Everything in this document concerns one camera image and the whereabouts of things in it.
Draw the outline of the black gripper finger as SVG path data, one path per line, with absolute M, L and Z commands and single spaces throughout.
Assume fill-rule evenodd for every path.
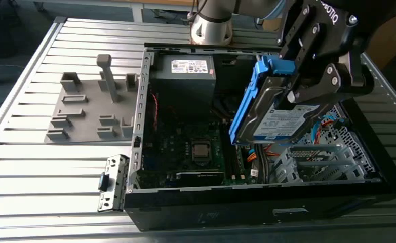
M 312 60 L 313 45 L 320 27 L 316 22 L 319 1 L 285 1 L 279 30 L 279 58 L 295 63 L 295 73 L 301 78 L 317 78 L 319 66 Z
M 311 85 L 299 73 L 288 79 L 285 90 L 277 97 L 279 109 L 293 109 L 297 105 L 333 105 L 372 92 L 375 81 L 365 65 L 360 65 L 360 70 L 353 73 L 341 63 L 331 63 L 327 67 L 332 71 L 324 71 L 320 77 L 312 79 Z

